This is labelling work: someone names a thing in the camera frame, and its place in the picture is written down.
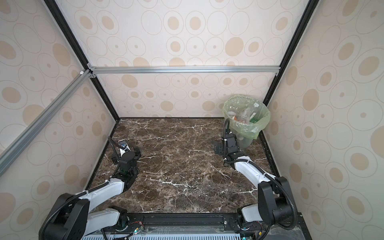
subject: silver extrusion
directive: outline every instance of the silver extrusion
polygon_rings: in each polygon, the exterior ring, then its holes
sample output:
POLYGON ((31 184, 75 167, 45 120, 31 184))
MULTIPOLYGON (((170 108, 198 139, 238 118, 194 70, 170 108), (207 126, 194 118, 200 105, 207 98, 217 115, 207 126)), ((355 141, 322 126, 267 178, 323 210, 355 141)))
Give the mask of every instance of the silver extrusion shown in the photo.
POLYGON ((188 67, 92 67, 95 74, 114 73, 278 73, 280 66, 188 66, 188 67))
POLYGON ((0 176, 11 166, 17 157, 25 150, 33 139, 40 133, 53 116, 68 101, 73 93, 80 87, 84 80, 90 76, 89 70, 83 70, 82 75, 78 75, 59 96, 25 129, 11 145, 0 156, 0 176))

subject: patterned wallpaper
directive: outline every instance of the patterned wallpaper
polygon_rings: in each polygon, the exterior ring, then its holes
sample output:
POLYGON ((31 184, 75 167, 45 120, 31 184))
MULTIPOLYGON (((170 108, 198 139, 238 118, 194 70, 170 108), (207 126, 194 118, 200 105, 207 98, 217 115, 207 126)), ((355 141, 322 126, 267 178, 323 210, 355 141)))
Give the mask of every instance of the patterned wallpaper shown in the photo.
POLYGON ((87 80, 0 177, 0 239, 37 239, 65 192, 82 191, 114 119, 87 80))
POLYGON ((222 117, 232 95, 262 101, 275 73, 98 76, 120 117, 222 117))
POLYGON ((0 26, 2 153, 82 67, 39 1, 1 1, 0 26))
POLYGON ((56 0, 93 66, 279 65, 308 0, 56 0))
POLYGON ((266 137, 314 240, 384 239, 384 1, 325 0, 266 137))

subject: clear plastic bottle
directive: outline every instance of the clear plastic bottle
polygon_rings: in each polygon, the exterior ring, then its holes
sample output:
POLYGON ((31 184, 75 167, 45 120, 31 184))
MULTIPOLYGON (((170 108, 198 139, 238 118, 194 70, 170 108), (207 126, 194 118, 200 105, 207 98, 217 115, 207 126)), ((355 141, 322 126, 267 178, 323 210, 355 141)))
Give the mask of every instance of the clear plastic bottle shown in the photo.
POLYGON ((242 122, 244 124, 249 124, 250 120, 252 118, 258 119, 258 117, 260 115, 260 113, 258 111, 259 105, 260 104, 258 104, 258 103, 254 103, 253 105, 244 109, 244 111, 242 112, 241 117, 239 119, 239 122, 242 122))

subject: marble surface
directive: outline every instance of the marble surface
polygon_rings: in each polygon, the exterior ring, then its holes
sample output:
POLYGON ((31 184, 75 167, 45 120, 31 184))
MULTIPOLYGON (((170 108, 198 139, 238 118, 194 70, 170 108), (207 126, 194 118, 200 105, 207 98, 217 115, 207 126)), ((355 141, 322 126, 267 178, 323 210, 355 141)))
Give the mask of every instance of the marble surface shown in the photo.
MULTIPOLYGON (((97 207, 110 205, 130 213, 236 212, 257 203, 257 190, 241 173, 224 167, 213 152, 223 119, 122 119, 113 139, 138 146, 140 174, 133 186, 97 207)), ((247 154, 270 172, 262 144, 254 140, 247 154)), ((101 184, 113 173, 109 147, 92 182, 101 184)))

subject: trash bin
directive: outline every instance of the trash bin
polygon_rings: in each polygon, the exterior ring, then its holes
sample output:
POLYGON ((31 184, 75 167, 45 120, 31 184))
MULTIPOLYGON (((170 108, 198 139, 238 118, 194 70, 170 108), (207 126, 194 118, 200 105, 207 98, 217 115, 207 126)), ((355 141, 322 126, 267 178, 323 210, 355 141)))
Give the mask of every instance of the trash bin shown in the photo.
POLYGON ((259 136, 271 118, 268 108, 257 99, 243 95, 233 96, 228 99, 223 106, 224 118, 229 118, 231 131, 236 135, 238 145, 241 149, 247 148, 252 141, 259 136), (257 112, 253 113, 254 118, 245 124, 240 122, 244 110, 251 106, 258 106, 257 112))

